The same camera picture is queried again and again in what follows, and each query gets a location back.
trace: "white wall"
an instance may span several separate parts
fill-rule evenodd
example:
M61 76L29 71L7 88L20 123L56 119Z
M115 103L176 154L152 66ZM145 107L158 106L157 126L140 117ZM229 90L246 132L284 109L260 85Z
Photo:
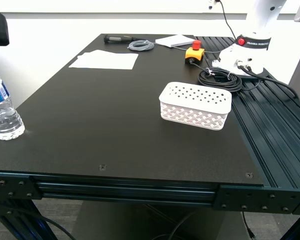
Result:
M10 45L0 47L0 75L19 106L101 33L229 37L224 20L8 19ZM238 35L243 20L230 20ZM300 59L300 23L276 22L265 67L288 83Z
M255 0L223 0L226 13L245 14ZM288 0L283 14L295 14L300 0ZM0 0L2 13L221 13L214 0Z

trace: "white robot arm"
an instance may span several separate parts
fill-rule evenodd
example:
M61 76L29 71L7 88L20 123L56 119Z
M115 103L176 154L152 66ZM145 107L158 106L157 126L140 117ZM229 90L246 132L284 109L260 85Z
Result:
M271 36L270 29L277 20L287 0L256 0L248 13L246 29L241 32L235 43L221 51L219 59L213 61L214 67L226 69L234 74L247 75L238 69L237 63L249 65L253 72L263 72L263 57L267 51ZM300 8L295 16L300 22Z

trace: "paper stack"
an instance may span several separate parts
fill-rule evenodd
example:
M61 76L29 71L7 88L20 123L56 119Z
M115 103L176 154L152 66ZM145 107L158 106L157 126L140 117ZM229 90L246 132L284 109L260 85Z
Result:
M138 54L133 53L112 53L108 51L95 50L86 52L71 64L70 68L90 68L90 69L133 69Z
M193 41L194 39L185 37L183 35L174 35L162 39L156 39L155 43L172 48L177 46L188 45L191 44Z

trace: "red button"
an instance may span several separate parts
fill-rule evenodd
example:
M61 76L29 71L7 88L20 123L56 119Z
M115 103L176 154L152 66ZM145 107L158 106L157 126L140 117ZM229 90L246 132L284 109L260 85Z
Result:
M193 48L193 50L199 50L201 48L201 41L194 40L192 48Z
M240 38L240 39L238 40L238 44L241 45L241 46L244 45L244 44L245 44L244 38L242 38L242 39Z

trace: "basket lid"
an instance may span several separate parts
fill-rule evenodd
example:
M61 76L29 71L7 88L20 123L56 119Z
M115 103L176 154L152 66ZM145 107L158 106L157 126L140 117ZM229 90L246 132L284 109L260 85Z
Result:
M231 111L232 94L215 87L170 82L162 91L159 100L184 108L228 114Z

